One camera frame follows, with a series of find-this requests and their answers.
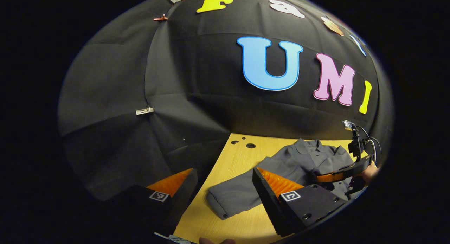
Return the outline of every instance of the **pink letter m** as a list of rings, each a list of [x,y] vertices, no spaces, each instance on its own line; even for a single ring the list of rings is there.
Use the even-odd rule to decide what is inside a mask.
[[[350,106],[352,104],[353,76],[355,70],[350,66],[344,65],[341,74],[334,65],[333,59],[328,55],[317,53],[317,59],[320,61],[320,82],[319,88],[314,91],[313,95],[319,100],[328,100],[328,84],[330,85],[331,98],[336,101],[339,93],[339,103]]]

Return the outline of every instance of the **blue letter u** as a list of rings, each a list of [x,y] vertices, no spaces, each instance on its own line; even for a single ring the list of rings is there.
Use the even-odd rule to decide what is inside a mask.
[[[270,40],[244,36],[238,38],[238,44],[242,46],[242,67],[244,76],[255,87],[263,90],[286,90],[297,82],[299,59],[298,54],[303,47],[293,42],[282,41],[280,47],[286,51],[286,73],[283,76],[272,76],[265,67],[266,49],[272,43]]]

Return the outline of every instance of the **yellow letter f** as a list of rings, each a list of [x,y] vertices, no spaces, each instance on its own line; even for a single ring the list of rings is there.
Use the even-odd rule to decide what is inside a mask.
[[[199,8],[197,10],[197,13],[211,11],[211,10],[224,9],[226,6],[220,5],[220,2],[223,2],[225,4],[230,4],[233,2],[233,0],[204,0],[203,7]]]

